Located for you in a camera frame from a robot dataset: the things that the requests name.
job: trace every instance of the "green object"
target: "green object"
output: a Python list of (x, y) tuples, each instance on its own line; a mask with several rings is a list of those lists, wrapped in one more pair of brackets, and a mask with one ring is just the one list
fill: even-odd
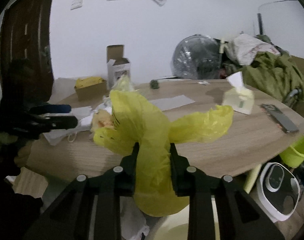
[(301, 89), (304, 101), (304, 76), (290, 56), (258, 52), (252, 65), (239, 69), (245, 84), (283, 101), (293, 89)]
[(150, 88), (151, 89), (158, 89), (159, 88), (159, 82), (155, 79), (152, 79), (150, 82)]
[(258, 35), (255, 36), (255, 38), (257, 38), (257, 39), (259, 39), (259, 40), (261, 40), (263, 42), (269, 43), (269, 44), (272, 43), (270, 37), (267, 36), (267, 35), (258, 34)]
[(280, 153), (284, 163), (292, 168), (297, 168), (304, 161), (304, 136)]

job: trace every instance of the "black clamp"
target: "black clamp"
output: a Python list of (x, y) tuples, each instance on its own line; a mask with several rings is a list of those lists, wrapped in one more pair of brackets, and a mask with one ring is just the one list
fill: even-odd
[[(120, 240), (120, 196), (135, 190), (139, 143), (131, 155), (103, 175), (79, 175), (25, 234), (24, 240)], [(207, 176), (190, 166), (171, 144), (171, 172), (177, 196), (190, 197), (188, 240), (214, 240), (212, 199), (215, 199), (221, 240), (283, 240), (258, 205), (229, 175)]]
[(0, 132), (7, 132), (21, 138), (37, 140), (41, 133), (57, 129), (72, 129), (78, 124), (75, 116), (47, 116), (41, 114), (65, 114), (71, 111), (69, 105), (44, 104), (29, 109), (14, 109), (0, 106)]

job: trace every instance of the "cable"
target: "cable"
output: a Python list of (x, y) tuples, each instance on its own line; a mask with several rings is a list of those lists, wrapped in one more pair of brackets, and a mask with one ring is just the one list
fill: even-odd
[(258, 13), (260, 13), (260, 8), (261, 8), (262, 6), (264, 6), (264, 5), (273, 4), (273, 3), (278, 3), (278, 2), (287, 2), (287, 1), (298, 2), (298, 0), (281, 0), (281, 1), (275, 1), (275, 2), (267, 2), (267, 3), (261, 4), (261, 5), (258, 7)]

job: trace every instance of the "white plastic bag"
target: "white plastic bag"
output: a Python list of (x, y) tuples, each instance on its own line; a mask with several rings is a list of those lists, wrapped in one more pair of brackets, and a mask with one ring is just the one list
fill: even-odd
[(132, 197), (120, 197), (120, 220), (121, 235), (125, 240), (141, 240), (142, 233), (147, 236), (150, 231)]
[(279, 55), (280, 52), (271, 44), (263, 42), (248, 34), (240, 34), (226, 46), (226, 54), (232, 61), (243, 65), (251, 65), (260, 51)]
[[(48, 116), (60, 115), (62, 114), (48, 114)], [(93, 111), (90, 106), (73, 108), (70, 114), (65, 115), (74, 115), (78, 119), (78, 124), (75, 128), (72, 129), (51, 130), (48, 133), (44, 133), (45, 138), (52, 146), (57, 145), (65, 136), (68, 136), (69, 142), (73, 142), (78, 132), (88, 131), (91, 129)]]

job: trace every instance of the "yellow cloth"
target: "yellow cloth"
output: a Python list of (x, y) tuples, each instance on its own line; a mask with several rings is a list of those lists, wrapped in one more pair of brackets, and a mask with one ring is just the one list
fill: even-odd
[(89, 86), (93, 86), (93, 85), (96, 85), (96, 84), (100, 84), (102, 82), (104, 82), (105, 80), (101, 77), (88, 77), (88, 78), (84, 78), (84, 79), (81, 79), (81, 78), (78, 78), (76, 80), (76, 83), (75, 83), (75, 88), (85, 88), (85, 87), (89, 87)]
[(114, 129), (99, 128), (94, 141), (123, 156), (140, 150), (136, 164), (134, 200), (151, 216), (167, 216), (181, 211), (188, 197), (177, 197), (172, 188), (170, 142), (210, 142), (227, 132), (232, 123), (231, 106), (216, 106), (207, 113), (193, 113), (170, 122), (162, 111), (136, 92), (112, 90)]

